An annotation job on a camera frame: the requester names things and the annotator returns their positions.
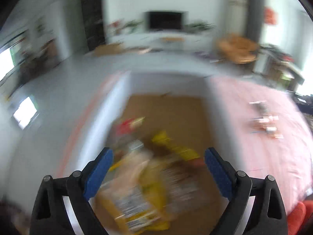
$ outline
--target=blue gripper pad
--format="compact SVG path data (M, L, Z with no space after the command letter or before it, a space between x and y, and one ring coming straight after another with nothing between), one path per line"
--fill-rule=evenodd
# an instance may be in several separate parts
M84 197L88 201L94 197L113 163L113 151L108 149L94 167L85 183Z
M215 183L219 187L219 191L222 196L227 198L229 201L232 198L232 183L229 179L224 168L221 166L216 157L212 154L210 148L205 150L204 161L209 171L211 172Z

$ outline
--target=white floor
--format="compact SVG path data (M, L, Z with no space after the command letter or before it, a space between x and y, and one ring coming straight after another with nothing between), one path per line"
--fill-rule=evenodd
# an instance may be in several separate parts
M12 96L16 106L28 96L36 103L38 116L23 133L12 160L7 180L7 197L31 213L44 175L55 174L62 150L76 120L106 76L117 70L175 71L202 75L239 77L242 67L231 63L210 63L191 54L122 54L96 58L76 55L50 72L27 83ZM248 80L263 84L253 77Z

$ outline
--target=white cabinet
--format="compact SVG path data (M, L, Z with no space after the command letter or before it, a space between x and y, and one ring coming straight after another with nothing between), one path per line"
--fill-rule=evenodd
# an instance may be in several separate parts
M164 43L162 37L182 37L185 39L184 43ZM133 33L121 34L107 38L108 43L122 42L125 48L133 47L150 47L175 49L176 47L183 48L184 51L206 51L212 49L212 36L210 33L206 34L187 34L177 32L155 32L155 33Z

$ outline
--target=yellow snack bag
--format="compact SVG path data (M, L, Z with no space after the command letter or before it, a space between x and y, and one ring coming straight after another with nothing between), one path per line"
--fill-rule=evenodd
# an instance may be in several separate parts
M166 230L170 227L170 219L166 213L166 189L161 181L161 171L164 163L158 159L153 159L142 171L139 178L139 184L145 199L148 200L159 212L162 220L149 227L149 230Z
M164 146L170 151L178 154L183 160L190 161L200 158L200 155L193 149L177 145L171 138L168 137L166 131L160 131L153 138L152 142L159 146Z
M123 234L140 234L145 230L164 230L169 227L160 213L162 201L151 193L146 195L144 191L147 190L143 191L139 182L151 157L145 151L132 151L124 156L114 178L104 184L97 194L98 201L115 219Z
M160 173L161 183L166 192L166 213L174 219L180 214L196 209L206 203L204 192L198 185L197 177L191 174L183 161L175 157L163 160L165 167Z

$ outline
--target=pink tablecloth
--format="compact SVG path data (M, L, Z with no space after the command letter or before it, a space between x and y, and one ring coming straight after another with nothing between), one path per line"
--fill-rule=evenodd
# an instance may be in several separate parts
M313 139L301 112L281 91L227 77L212 81L234 129L245 171L257 178L272 174L289 213L312 186ZM267 101L270 111L279 117L277 127L283 139L252 133L255 130L249 121L259 114L251 101Z

